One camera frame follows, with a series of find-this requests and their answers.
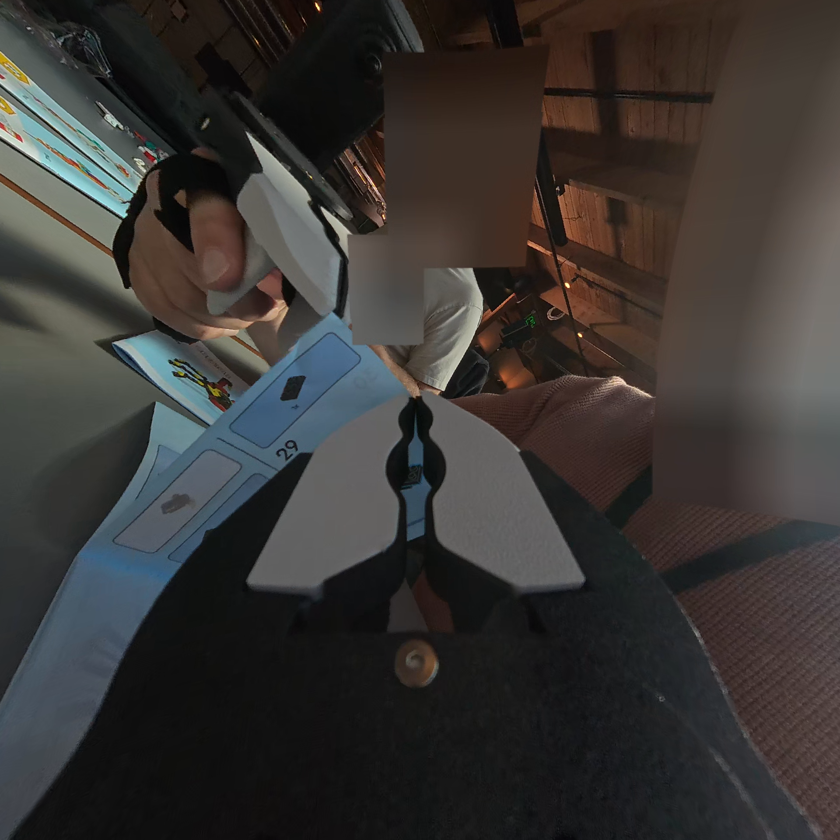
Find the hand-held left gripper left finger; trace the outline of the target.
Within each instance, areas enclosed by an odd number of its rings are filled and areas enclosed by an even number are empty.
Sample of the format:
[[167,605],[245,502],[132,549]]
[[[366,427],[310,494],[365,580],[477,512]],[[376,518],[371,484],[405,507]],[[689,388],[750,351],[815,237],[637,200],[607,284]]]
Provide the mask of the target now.
[[397,396],[311,455],[247,578],[256,592],[312,601],[389,601],[421,533],[417,402]]

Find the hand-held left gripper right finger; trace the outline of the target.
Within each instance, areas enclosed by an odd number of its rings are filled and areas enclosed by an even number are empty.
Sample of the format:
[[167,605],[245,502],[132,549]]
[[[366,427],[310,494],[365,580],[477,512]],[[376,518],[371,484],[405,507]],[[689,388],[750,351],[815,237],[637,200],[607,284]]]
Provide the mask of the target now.
[[569,592],[585,576],[520,449],[439,395],[420,400],[429,580],[445,596],[480,589]]

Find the light blue instruction booklet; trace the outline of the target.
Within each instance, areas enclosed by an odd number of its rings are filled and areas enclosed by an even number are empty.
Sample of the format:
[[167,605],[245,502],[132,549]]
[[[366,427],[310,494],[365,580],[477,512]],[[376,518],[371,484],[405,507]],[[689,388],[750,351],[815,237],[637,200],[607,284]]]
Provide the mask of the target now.
[[2,726],[95,713],[156,597],[210,529],[351,420],[406,389],[327,317],[164,468],[148,448],[80,549],[2,700]]

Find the grey desk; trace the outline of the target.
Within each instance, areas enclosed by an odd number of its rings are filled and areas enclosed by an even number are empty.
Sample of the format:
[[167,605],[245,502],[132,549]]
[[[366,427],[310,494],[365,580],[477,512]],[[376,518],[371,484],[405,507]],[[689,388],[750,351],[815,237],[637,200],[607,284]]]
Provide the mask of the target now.
[[2,142],[1,685],[139,467],[159,402],[112,351],[152,328],[102,249],[118,219]]

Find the person's right hand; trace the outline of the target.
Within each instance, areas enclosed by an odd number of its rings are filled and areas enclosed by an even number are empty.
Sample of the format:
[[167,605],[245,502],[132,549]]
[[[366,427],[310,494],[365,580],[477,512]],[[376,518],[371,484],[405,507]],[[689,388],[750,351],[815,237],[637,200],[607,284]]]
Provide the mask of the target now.
[[176,154],[157,164],[129,205],[112,243],[123,285],[156,328],[187,343],[233,337],[266,324],[277,330],[288,312],[284,279],[271,269],[222,314],[207,307],[210,291],[230,292],[245,274],[245,219],[216,156],[195,149],[202,164]]

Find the green lit display device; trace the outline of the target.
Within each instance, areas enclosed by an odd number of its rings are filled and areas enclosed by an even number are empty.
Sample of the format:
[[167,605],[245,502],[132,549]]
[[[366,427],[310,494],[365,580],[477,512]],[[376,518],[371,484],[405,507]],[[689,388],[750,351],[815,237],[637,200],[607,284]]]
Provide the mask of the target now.
[[500,330],[500,345],[506,349],[520,349],[534,338],[538,326],[537,312],[531,310],[525,318],[510,322]]

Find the colourful printed sheet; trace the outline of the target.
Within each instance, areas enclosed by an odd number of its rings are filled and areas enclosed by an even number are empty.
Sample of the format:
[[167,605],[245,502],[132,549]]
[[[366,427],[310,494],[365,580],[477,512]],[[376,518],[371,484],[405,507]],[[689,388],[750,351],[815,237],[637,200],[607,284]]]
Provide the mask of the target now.
[[1,55],[1,139],[50,174],[122,218],[146,174],[133,163],[150,141],[130,129],[136,147],[122,156],[53,99],[10,58]]

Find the person's pink knit sweater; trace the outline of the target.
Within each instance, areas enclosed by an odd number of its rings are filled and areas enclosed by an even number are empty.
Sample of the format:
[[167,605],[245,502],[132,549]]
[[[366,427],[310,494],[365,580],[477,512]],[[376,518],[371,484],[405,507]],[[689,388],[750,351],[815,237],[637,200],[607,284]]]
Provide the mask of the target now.
[[838,527],[654,496],[655,399],[618,377],[455,404],[540,457],[662,575],[773,774],[839,838]]

